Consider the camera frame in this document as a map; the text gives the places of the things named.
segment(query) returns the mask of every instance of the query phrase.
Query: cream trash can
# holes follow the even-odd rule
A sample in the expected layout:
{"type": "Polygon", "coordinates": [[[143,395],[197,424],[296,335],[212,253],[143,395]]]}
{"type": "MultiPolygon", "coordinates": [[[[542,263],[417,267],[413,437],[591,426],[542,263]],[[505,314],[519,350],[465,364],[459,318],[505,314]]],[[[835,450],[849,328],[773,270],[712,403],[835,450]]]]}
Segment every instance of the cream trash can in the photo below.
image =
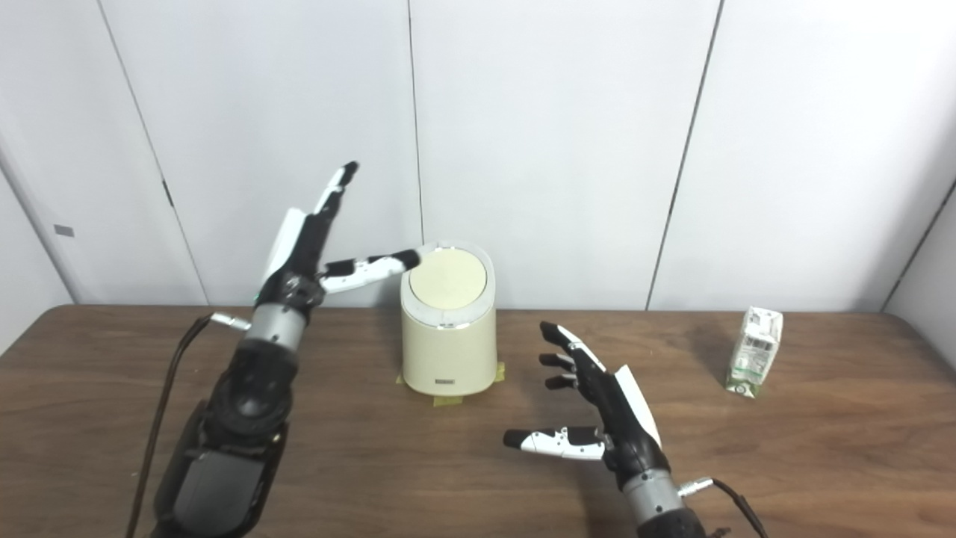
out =
{"type": "Polygon", "coordinates": [[[402,275],[402,377],[424,394],[481,392],[498,369],[491,259],[464,241],[419,252],[421,265],[402,275]]]}

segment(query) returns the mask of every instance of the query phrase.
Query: yellow tape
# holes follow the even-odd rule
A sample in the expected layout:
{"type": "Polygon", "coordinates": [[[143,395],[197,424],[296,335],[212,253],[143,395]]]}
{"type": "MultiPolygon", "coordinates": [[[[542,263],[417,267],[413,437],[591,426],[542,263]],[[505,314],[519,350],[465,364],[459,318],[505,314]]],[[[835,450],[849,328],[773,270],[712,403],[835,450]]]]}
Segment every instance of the yellow tape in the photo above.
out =
{"type": "Polygon", "coordinates": [[[459,405],[465,401],[464,396],[435,396],[431,402],[431,407],[443,407],[446,405],[459,405]]]}

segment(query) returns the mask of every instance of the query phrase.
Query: mechanical hand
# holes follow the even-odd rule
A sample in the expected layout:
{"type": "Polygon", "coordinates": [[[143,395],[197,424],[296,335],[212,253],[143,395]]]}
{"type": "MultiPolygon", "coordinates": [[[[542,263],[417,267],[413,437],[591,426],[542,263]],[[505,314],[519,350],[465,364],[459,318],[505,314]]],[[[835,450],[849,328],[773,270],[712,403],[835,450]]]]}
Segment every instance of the mechanical hand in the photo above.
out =
{"type": "Polygon", "coordinates": [[[508,430],[505,445],[576,460],[603,460],[617,476],[640,538],[705,538],[700,520],[684,505],[661,450],[654,416],[626,366],[611,374],[595,354],[560,325],[541,323],[544,339],[564,354],[543,354],[541,364],[564,369],[545,381],[548,389],[577,389],[603,421],[595,427],[508,430]]]}

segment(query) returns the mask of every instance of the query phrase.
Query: round lid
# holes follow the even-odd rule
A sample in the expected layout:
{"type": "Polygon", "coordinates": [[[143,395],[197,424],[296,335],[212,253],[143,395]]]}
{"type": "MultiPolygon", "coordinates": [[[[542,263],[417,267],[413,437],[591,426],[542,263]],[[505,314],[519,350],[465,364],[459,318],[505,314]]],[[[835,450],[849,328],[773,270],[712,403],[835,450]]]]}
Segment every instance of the round lid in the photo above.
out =
{"type": "Polygon", "coordinates": [[[408,275],[415,297],[441,310],[468,306],[481,296],[488,274],[481,260],[462,249],[439,249],[422,257],[408,275]]]}

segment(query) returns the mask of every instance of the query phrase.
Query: white corner wall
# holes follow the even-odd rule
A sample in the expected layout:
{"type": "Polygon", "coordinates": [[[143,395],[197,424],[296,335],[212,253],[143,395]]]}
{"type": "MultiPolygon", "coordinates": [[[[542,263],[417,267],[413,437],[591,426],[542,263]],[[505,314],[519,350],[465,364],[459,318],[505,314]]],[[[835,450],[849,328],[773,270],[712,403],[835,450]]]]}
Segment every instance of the white corner wall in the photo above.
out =
{"type": "Polygon", "coordinates": [[[96,0],[0,2],[0,159],[79,302],[206,303],[96,0]]]}
{"type": "Polygon", "coordinates": [[[956,207],[951,198],[886,311],[907,320],[956,368],[956,207]]]}
{"type": "Polygon", "coordinates": [[[956,3],[731,0],[651,309],[877,311],[956,173],[956,3]]]}
{"type": "Polygon", "coordinates": [[[7,178],[0,172],[0,353],[36,318],[72,303],[63,281],[40,244],[7,178]]]}

